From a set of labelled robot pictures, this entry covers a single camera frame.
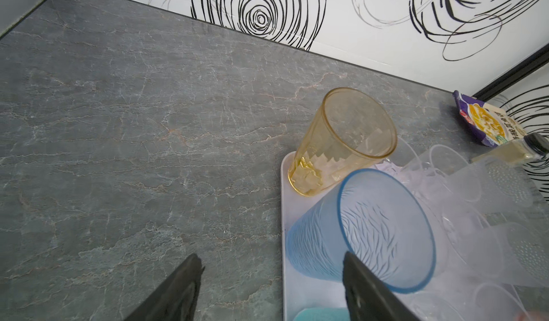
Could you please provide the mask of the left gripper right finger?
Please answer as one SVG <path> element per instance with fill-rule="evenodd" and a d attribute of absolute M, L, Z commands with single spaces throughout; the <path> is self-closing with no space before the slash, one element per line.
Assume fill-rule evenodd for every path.
<path fill-rule="evenodd" d="M 343 285 L 351 320 L 419 320 L 361 261 L 346 252 Z"/>

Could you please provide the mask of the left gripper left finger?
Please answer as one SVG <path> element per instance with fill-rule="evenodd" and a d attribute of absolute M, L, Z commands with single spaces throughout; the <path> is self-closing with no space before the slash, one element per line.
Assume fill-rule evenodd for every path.
<path fill-rule="evenodd" d="M 125 320 L 193 320 L 203 272 L 201 259 L 191 254 Z"/>

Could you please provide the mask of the teal plastic cup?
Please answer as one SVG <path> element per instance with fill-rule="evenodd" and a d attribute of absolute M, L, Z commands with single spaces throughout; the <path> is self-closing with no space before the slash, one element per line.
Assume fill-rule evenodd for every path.
<path fill-rule="evenodd" d="M 307 308 L 300 311 L 294 321 L 350 321 L 347 308 Z"/>

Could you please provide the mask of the blue plastic cup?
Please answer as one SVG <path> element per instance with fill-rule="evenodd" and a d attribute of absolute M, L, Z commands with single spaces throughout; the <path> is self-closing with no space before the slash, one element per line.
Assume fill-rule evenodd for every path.
<path fill-rule="evenodd" d="M 374 170 L 350 173 L 289 229 L 287 257 L 296 271 L 341 281 L 346 253 L 355 255 L 391 291 L 423 289 L 435 271 L 435 237 L 413 194 Z"/>

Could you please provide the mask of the lilac plastic tray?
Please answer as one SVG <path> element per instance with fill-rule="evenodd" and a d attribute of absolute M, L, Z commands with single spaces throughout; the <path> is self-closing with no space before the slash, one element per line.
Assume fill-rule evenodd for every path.
<path fill-rule="evenodd" d="M 526 310 L 510 285 L 495 284 L 476 275 L 459 262 L 454 249 L 442 275 L 418 292 L 400 294 L 398 298 L 429 292 L 448 301 L 464 320 L 513 320 Z M 307 308 L 346 308 L 345 289 L 341 282 L 309 278 L 291 265 L 283 250 L 283 318 L 293 320 Z"/>

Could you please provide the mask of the frosted dotted glass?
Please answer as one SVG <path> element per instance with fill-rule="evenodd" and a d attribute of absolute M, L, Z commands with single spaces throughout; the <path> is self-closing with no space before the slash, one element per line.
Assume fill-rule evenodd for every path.
<path fill-rule="evenodd" d="M 546 243 L 528 228 L 515 222 L 491 227 L 502 246 L 503 272 L 497 278 L 489 279 L 509 285 L 547 288 Z"/>
<path fill-rule="evenodd" d="M 449 188 L 478 212 L 514 212 L 533 206 L 533 196 L 516 168 L 496 157 L 476 161 L 446 177 Z"/>

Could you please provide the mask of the yellow plastic cup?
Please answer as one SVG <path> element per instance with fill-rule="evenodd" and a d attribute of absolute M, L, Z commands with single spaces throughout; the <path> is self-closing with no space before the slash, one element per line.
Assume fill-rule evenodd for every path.
<path fill-rule="evenodd" d="M 397 129 L 375 99 L 339 87 L 324 97 L 288 171 L 290 185 L 311 197 L 351 172 L 371 167 L 397 147 Z"/>

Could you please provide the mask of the clear glass back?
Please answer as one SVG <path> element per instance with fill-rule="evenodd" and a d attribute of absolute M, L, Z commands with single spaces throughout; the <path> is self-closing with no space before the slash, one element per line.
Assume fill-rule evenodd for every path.
<path fill-rule="evenodd" d="M 503 251 L 494 229 L 467 203 L 446 205 L 440 221 L 453 249 L 471 269 L 487 278 L 503 272 Z"/>

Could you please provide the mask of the clear faceted glass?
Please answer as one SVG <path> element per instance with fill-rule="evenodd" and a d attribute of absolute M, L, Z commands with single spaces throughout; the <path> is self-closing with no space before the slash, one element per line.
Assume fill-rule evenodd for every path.
<path fill-rule="evenodd" d="M 413 195 L 423 208 L 433 231 L 436 250 L 435 271 L 433 273 L 433 277 L 435 278 L 442 275 L 447 267 L 450 245 L 447 243 L 446 233 L 440 224 L 438 213 L 433 207 L 433 204 L 419 190 L 413 190 Z"/>

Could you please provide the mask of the pink plastic cup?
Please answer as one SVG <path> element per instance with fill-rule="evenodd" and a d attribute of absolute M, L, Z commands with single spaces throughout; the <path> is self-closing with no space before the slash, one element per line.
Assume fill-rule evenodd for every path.
<path fill-rule="evenodd" d="M 549 321 L 548 312 L 527 311 L 514 317 L 514 321 Z"/>

